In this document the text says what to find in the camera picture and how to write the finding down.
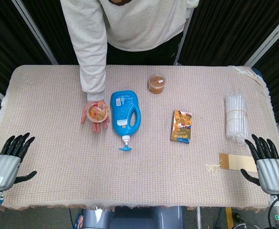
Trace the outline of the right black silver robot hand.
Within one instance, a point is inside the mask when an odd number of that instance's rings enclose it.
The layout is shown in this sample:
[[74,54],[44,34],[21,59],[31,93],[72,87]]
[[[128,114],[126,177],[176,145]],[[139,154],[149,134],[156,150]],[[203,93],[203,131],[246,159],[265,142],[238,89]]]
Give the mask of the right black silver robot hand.
[[260,186],[269,195],[279,195],[279,154],[275,144],[270,139],[251,135],[255,143],[245,140],[248,145],[254,163],[256,165],[258,177],[252,177],[245,169],[241,169],[243,177]]

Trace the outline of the person's open bare hand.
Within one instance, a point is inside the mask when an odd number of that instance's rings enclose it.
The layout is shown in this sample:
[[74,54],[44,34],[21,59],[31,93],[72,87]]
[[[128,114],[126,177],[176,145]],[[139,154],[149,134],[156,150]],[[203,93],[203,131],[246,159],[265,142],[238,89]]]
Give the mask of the person's open bare hand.
[[[87,101],[86,105],[84,106],[83,110],[82,110],[82,115],[81,115],[81,124],[84,124],[86,122],[87,119],[87,111],[89,110],[89,107],[94,104],[97,103],[95,101]],[[91,122],[91,126],[92,126],[92,130],[94,133],[99,134],[101,133],[101,126],[103,126],[104,129],[108,128],[108,125],[110,123],[110,119],[109,117],[107,117],[106,120],[104,120],[101,123],[95,123],[95,122]]]

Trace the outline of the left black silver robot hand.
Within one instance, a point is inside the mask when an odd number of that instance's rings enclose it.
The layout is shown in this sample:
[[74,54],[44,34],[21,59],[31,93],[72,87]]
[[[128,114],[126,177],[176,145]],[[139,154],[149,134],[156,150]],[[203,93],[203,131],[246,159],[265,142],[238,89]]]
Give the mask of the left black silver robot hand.
[[29,138],[30,133],[11,136],[0,152],[0,191],[9,190],[14,184],[32,179],[37,171],[26,176],[17,176],[21,163],[35,137]]

